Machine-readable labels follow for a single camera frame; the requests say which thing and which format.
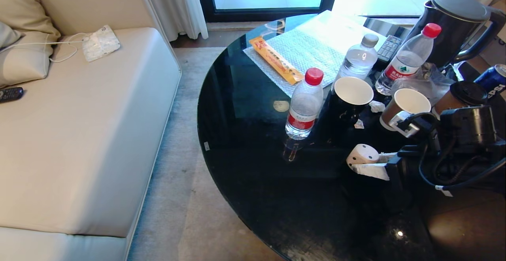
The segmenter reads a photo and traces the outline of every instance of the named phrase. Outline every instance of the bottle label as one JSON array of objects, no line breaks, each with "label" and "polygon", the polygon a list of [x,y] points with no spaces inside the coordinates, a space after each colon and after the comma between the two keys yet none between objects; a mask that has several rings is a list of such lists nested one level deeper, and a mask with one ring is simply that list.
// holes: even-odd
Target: bottle label
[{"label": "bottle label", "polygon": [[490,90],[490,92],[488,92],[487,98],[490,99],[494,97],[495,93],[499,94],[505,87],[506,87],[505,85],[499,84],[499,86],[495,87],[493,90]]},{"label": "bottle label", "polygon": [[288,115],[288,123],[291,124],[292,127],[296,129],[310,129],[314,125],[315,119],[316,114],[299,115],[290,108],[290,113]]},{"label": "bottle label", "polygon": [[418,68],[420,67],[407,66],[395,57],[385,69],[385,75],[392,80],[396,80],[414,74]]}]

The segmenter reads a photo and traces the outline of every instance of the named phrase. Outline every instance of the blue soda can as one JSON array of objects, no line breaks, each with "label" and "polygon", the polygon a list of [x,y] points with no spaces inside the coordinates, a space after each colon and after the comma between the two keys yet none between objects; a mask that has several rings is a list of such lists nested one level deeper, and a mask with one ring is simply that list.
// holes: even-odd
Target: blue soda can
[{"label": "blue soda can", "polygon": [[475,83],[485,88],[488,99],[499,95],[506,88],[506,65],[496,64],[488,68]]}]

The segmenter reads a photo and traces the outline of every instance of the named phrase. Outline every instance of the orange packet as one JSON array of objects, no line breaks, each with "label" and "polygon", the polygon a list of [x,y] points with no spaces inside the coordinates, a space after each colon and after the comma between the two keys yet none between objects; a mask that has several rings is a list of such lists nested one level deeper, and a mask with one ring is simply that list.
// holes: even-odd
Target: orange packet
[{"label": "orange packet", "polygon": [[249,43],[290,85],[304,79],[304,75],[266,43],[262,36],[249,40]]}]

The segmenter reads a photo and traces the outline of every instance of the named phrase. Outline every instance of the remote control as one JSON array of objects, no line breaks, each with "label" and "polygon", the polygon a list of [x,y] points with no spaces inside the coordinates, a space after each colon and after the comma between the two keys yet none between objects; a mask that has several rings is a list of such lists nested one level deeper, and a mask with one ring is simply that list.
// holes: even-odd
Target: remote control
[{"label": "remote control", "polygon": [[401,44],[401,39],[399,39],[397,36],[388,36],[387,40],[381,48],[378,50],[378,59],[384,61],[384,62],[390,62],[392,59],[392,56],[395,55],[395,51]]},{"label": "remote control", "polygon": [[23,97],[23,88],[14,87],[0,90],[0,103],[14,101]]}]

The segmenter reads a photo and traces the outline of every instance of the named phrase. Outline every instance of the plastic wrap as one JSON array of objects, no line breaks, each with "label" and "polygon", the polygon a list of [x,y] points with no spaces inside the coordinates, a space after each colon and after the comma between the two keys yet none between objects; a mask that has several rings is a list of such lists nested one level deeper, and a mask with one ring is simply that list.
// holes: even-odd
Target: plastic wrap
[{"label": "plastic wrap", "polygon": [[[298,27],[275,36],[266,42],[279,52],[297,70],[305,74],[309,68],[323,70],[322,86],[332,83],[338,74],[349,47],[360,43],[364,34],[372,31],[325,11]],[[385,37],[376,34],[385,41]],[[244,53],[269,77],[283,92],[291,97],[295,85],[290,85],[267,63],[253,47]]]},{"label": "plastic wrap", "polygon": [[394,94],[401,88],[414,89],[425,95],[434,106],[450,90],[453,83],[455,81],[445,77],[434,64],[426,62],[415,74],[394,81],[391,92]]},{"label": "plastic wrap", "polygon": [[83,37],[83,53],[86,61],[92,62],[116,51],[121,44],[109,25]]}]

